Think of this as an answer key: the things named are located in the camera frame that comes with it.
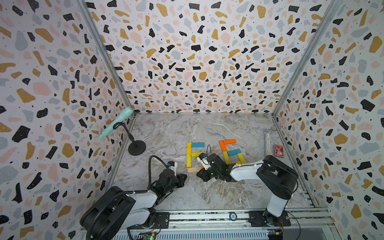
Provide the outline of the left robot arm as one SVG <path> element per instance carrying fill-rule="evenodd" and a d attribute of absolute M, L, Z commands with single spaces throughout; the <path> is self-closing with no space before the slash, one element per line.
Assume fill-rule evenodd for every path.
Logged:
<path fill-rule="evenodd" d="M 175 189 L 185 186 L 186 174 L 175 174 L 175 167 L 164 169 L 146 190 L 123 191 L 111 187 L 81 218 L 87 240 L 111 240 L 122 228 L 167 228 L 169 214 L 158 214 L 155 207 Z"/>

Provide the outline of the beige wooden block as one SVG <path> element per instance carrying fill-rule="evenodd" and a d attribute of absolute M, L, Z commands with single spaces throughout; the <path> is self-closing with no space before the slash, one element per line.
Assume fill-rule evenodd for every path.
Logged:
<path fill-rule="evenodd" d="M 201 167 L 191 167 L 187 168 L 188 173 L 198 173 L 202 168 Z"/>

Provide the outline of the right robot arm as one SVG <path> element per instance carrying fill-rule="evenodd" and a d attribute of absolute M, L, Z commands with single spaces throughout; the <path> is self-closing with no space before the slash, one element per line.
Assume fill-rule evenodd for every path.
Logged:
<path fill-rule="evenodd" d="M 298 173 L 271 155 L 256 163 L 227 165 L 218 155 L 200 154 L 197 160 L 203 169 L 197 176 L 204 182 L 220 179 L 227 183 L 243 180 L 261 180 L 272 192 L 264 211 L 250 211 L 249 223 L 252 227 L 290 227 L 291 222 L 285 210 L 298 186 Z"/>

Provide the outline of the yellow-green block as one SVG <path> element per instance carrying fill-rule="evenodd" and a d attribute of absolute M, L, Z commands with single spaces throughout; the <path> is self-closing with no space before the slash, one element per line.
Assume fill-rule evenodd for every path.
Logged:
<path fill-rule="evenodd" d="M 227 151 L 224 151 L 223 152 L 223 156 L 224 156 L 224 159 L 225 159 L 225 162 L 227 165 L 229 165 L 231 163 L 231 160 L 229 158 L 229 155 L 228 155 L 228 152 Z"/>

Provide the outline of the teal block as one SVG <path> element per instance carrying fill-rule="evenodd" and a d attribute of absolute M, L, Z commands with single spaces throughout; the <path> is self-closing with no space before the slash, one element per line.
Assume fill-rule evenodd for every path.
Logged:
<path fill-rule="evenodd" d="M 204 148 L 205 143 L 192 143 L 192 148 Z"/>
<path fill-rule="evenodd" d="M 240 149 L 236 149 L 236 150 L 227 151 L 227 153 L 228 153 L 228 156 L 235 156 L 235 155 L 241 154 L 242 152 Z"/>

